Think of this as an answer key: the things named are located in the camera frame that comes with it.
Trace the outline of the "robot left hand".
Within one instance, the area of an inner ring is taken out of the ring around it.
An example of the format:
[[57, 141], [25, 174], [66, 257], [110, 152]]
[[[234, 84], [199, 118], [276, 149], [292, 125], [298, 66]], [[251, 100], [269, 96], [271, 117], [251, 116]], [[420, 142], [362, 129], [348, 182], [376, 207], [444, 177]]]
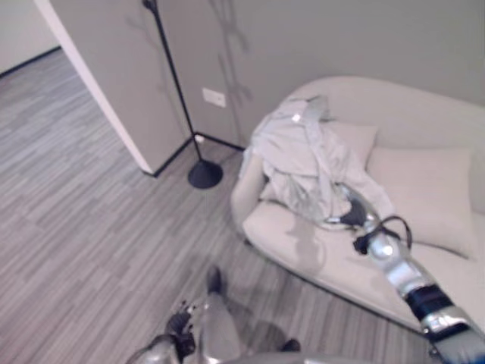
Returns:
[[183, 300], [168, 319], [165, 331], [174, 339], [175, 350], [180, 362], [196, 351], [193, 319], [200, 313], [202, 300]]

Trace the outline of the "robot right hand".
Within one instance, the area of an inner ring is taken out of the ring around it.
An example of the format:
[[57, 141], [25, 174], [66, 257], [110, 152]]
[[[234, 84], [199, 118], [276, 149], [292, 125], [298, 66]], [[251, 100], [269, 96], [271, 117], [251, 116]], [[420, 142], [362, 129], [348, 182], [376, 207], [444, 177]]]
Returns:
[[335, 183], [333, 190], [349, 204], [348, 212], [325, 219], [322, 228], [329, 231], [354, 230], [369, 234], [377, 228], [380, 218], [375, 208], [357, 191], [345, 183]]

